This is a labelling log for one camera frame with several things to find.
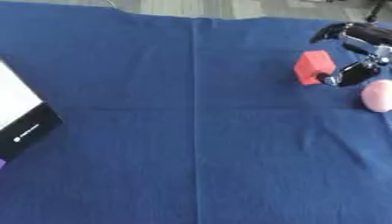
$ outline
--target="white surface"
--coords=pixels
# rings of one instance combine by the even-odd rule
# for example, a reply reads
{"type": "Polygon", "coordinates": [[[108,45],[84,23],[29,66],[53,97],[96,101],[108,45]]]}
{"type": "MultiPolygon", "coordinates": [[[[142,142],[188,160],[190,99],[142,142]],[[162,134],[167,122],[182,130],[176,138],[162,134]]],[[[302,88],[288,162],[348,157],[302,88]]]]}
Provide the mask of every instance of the white surface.
{"type": "Polygon", "coordinates": [[[0,61],[0,130],[42,101],[0,61]]]}

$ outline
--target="purple object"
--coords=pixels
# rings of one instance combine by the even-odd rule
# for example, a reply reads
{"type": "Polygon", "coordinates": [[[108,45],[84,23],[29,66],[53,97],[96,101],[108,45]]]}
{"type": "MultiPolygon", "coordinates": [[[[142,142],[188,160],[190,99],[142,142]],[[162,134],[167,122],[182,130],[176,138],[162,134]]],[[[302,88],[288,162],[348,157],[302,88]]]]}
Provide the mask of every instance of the purple object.
{"type": "Polygon", "coordinates": [[[6,163],[7,163],[7,162],[5,162],[4,160],[2,160],[2,159],[0,158],[0,169],[2,169],[3,166],[4,166],[6,163]]]}

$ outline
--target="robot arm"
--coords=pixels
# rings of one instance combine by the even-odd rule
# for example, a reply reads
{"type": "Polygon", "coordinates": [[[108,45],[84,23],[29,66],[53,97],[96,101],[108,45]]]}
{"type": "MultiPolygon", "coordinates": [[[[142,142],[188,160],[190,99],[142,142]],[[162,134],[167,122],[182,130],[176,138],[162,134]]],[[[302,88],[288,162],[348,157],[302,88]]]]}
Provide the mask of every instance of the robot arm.
{"type": "Polygon", "coordinates": [[[342,68],[334,75],[321,74],[321,82],[332,86],[350,86],[361,83],[380,73],[381,67],[392,63],[392,30],[371,24],[331,24],[321,29],[311,39],[317,43],[323,39],[337,39],[344,48],[366,55],[360,62],[342,68]]]}

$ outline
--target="cable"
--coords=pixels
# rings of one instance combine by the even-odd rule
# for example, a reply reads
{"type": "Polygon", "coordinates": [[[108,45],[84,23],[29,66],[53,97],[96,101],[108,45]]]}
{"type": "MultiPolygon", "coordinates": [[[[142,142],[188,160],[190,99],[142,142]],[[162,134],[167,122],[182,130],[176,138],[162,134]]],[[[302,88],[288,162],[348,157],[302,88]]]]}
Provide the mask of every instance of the cable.
{"type": "Polygon", "coordinates": [[[117,5],[113,3],[111,0],[105,0],[108,4],[110,4],[113,8],[118,9],[117,5]]]}

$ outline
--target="crease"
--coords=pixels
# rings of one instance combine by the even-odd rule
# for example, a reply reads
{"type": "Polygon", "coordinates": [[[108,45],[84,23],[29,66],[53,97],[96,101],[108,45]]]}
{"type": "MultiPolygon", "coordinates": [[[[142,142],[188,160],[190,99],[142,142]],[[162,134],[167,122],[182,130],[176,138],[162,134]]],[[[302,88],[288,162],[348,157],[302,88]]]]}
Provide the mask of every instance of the crease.
{"type": "Polygon", "coordinates": [[[335,140],[335,142],[340,146],[340,148],[350,157],[350,159],[358,165],[361,169],[367,170],[368,163],[366,162],[365,158],[361,153],[356,151],[354,147],[351,147],[344,139],[342,139],[338,134],[333,132],[331,129],[326,127],[325,124],[323,124],[325,133],[331,137],[332,139],[335,140]]]}
{"type": "Polygon", "coordinates": [[[192,148],[193,148],[193,163],[194,163],[194,191],[195,191],[195,223],[200,223],[200,174],[199,174],[199,157],[197,147],[197,56],[196,56],[196,45],[197,45],[197,23],[198,19],[191,20],[192,35],[191,35],[191,67],[192,67],[192,148]]]}

